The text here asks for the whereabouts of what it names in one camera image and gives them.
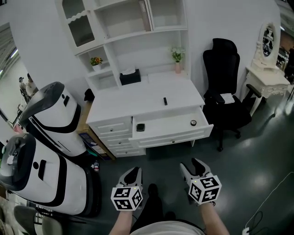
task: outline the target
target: pink vase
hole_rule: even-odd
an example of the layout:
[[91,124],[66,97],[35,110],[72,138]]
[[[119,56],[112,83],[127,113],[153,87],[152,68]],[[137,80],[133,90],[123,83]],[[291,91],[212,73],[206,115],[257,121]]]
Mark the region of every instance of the pink vase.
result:
[[175,63],[175,73],[180,74],[181,73],[181,65],[180,62]]

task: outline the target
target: white cube with black markers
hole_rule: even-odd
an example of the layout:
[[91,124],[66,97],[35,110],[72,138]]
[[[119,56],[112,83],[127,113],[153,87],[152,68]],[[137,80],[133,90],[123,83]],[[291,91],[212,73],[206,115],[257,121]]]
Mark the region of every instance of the white cube with black markers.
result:
[[199,205],[215,201],[221,191],[221,183],[216,175],[191,180],[189,196]]
[[143,200],[140,187],[113,188],[111,200],[118,211],[135,211]]

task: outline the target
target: black tissue box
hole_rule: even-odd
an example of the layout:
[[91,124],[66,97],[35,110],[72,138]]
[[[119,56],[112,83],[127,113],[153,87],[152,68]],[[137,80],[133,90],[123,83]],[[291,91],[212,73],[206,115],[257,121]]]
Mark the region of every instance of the black tissue box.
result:
[[140,71],[139,69],[136,69],[134,73],[127,75],[121,73],[119,79],[122,85],[141,82]]

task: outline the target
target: black shoe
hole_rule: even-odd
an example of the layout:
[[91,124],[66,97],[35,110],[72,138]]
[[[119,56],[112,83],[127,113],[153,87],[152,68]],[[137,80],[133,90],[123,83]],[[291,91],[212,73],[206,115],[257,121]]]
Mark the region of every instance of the black shoe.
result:
[[148,187],[149,196],[158,196],[158,188],[156,184],[150,184]]
[[174,221],[175,219],[175,213],[173,211],[167,212],[164,216],[165,221]]

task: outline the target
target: chair headrest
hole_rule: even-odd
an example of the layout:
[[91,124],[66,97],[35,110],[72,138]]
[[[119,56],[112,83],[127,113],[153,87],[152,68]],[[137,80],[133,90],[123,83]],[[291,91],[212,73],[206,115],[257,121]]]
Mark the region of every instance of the chair headrest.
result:
[[213,48],[212,50],[217,52],[229,53],[229,54],[237,54],[236,45],[227,39],[212,39]]

